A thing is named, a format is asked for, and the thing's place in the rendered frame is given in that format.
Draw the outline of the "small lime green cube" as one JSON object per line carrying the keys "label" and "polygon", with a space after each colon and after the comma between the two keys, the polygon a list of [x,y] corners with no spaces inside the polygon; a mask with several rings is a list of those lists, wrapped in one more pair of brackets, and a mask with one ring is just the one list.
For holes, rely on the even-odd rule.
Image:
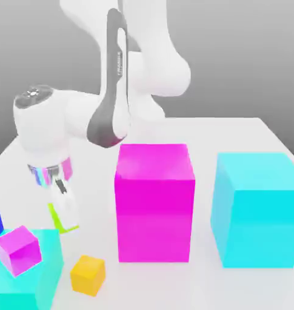
{"label": "small lime green cube", "polygon": [[53,220],[54,227],[60,234],[68,233],[79,228],[79,217],[75,210],[67,206],[55,207],[52,203],[48,204],[48,210]]}

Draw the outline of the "large turquoise box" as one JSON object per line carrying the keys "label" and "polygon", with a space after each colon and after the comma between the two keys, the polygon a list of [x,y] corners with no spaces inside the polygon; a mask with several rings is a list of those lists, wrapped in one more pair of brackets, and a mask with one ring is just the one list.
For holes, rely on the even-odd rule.
{"label": "large turquoise box", "polygon": [[14,277],[0,261],[0,310],[51,310],[64,266],[57,229],[33,229],[42,262]]}

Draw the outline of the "large cyan box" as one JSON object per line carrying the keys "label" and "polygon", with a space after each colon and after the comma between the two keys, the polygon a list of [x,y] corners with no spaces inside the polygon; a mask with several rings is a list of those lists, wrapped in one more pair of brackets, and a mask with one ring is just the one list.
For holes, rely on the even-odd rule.
{"label": "large cyan box", "polygon": [[210,224],[223,267],[294,267],[293,161],[279,152],[219,153]]}

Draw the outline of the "small yellow cube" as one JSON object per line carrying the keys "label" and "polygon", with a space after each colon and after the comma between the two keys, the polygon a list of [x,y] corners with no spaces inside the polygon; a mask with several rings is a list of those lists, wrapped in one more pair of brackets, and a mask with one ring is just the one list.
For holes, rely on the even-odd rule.
{"label": "small yellow cube", "polygon": [[95,297],[105,280],[105,261],[83,255],[70,271],[72,289]]}

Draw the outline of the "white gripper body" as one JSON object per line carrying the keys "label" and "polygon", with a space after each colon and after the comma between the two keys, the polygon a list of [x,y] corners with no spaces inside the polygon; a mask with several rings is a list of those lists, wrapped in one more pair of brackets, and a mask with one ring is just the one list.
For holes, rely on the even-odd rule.
{"label": "white gripper body", "polygon": [[67,188],[63,193],[57,186],[51,190],[53,207],[64,229],[79,226],[78,207],[73,191]]}

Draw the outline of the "large magenta box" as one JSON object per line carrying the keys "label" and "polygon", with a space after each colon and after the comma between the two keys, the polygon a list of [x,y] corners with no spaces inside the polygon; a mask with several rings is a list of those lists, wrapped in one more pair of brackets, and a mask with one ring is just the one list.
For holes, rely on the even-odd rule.
{"label": "large magenta box", "polygon": [[194,196],[187,145],[121,145],[115,172],[119,261],[188,262]]}

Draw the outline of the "small magenta cube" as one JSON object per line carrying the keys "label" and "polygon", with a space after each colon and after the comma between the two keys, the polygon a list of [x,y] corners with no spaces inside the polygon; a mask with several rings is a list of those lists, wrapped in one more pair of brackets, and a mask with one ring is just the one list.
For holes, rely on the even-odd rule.
{"label": "small magenta cube", "polygon": [[0,261],[13,277],[41,263],[38,238],[24,225],[0,236]]}

